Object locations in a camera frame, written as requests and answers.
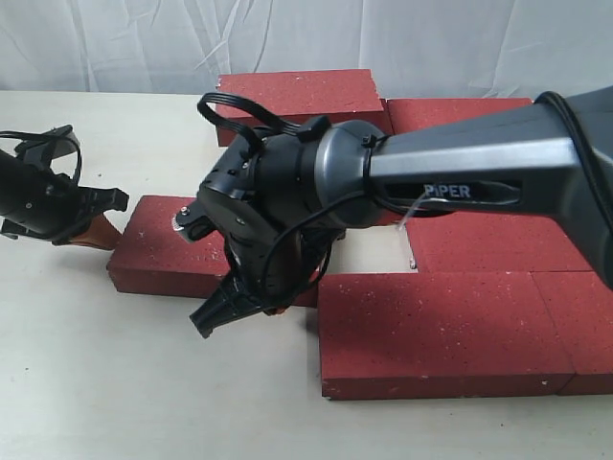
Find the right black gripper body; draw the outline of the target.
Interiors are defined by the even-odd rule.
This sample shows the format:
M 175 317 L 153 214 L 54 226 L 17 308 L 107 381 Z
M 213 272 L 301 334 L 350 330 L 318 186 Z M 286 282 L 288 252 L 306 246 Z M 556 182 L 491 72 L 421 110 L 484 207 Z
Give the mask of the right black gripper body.
M 345 234 L 324 218 L 348 203 L 343 196 L 276 234 L 272 241 L 224 240 L 230 270 L 214 293 L 190 315 L 203 338 L 235 321 L 290 307 L 316 288 L 329 268 L 333 244 Z

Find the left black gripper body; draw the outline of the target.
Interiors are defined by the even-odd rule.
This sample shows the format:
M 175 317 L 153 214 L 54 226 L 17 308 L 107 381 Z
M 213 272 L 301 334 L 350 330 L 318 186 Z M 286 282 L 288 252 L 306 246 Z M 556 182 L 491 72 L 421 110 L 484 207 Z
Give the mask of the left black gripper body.
M 27 164 L 1 152 L 1 235 L 69 245 L 90 221 L 124 212 L 129 195 L 118 188 L 81 187 L 63 173 Z

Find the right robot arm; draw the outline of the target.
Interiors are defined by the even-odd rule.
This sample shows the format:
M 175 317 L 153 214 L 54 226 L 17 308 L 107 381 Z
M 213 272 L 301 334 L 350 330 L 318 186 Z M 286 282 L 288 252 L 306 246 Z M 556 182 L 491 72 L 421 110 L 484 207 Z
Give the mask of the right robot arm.
M 297 124 L 224 92 L 197 109 L 235 135 L 176 219 L 188 240 L 224 239 L 228 273 L 191 316 L 203 336 L 290 306 L 321 280 L 334 243 L 384 211 L 546 217 L 612 281 L 610 88 L 547 91 L 516 109 L 397 135 L 322 115 Z

